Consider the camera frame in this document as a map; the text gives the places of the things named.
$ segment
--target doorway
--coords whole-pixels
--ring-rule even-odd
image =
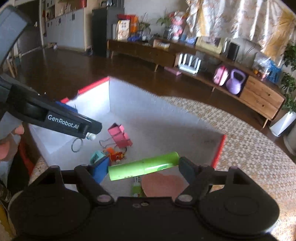
[[[26,27],[17,40],[19,54],[24,55],[42,46],[39,27],[39,0],[23,3],[17,8],[31,20],[31,24]]]

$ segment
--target wooden floor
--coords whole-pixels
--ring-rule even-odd
[[[22,57],[19,80],[50,99],[73,98],[77,90],[106,76],[125,80],[160,96],[176,96],[203,102],[233,114],[265,134],[293,160],[283,138],[275,137],[268,127],[262,129],[264,118],[232,97],[184,75],[174,76],[140,59],[124,55],[105,59],[80,53],[46,49]]]

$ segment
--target green tube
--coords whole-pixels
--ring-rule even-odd
[[[127,164],[109,166],[109,175],[111,181],[141,176],[144,174],[157,172],[162,169],[177,166],[179,164],[179,155],[172,152],[166,155],[153,158],[146,158],[139,161],[134,161]]]

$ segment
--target carpet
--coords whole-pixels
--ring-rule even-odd
[[[296,164],[264,134],[239,118],[193,100],[164,97],[186,109],[227,135],[216,170],[238,166],[271,195],[280,207],[280,217],[272,234],[280,241],[294,241],[296,229]],[[31,181],[47,168],[38,161]]]

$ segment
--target white plant pot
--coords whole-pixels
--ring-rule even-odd
[[[288,151],[296,156],[296,125],[287,136],[284,136],[284,143]]]
[[[288,128],[289,125],[296,119],[295,112],[288,112],[282,118],[280,118],[275,124],[269,126],[270,131],[275,136],[280,136],[281,133]]]

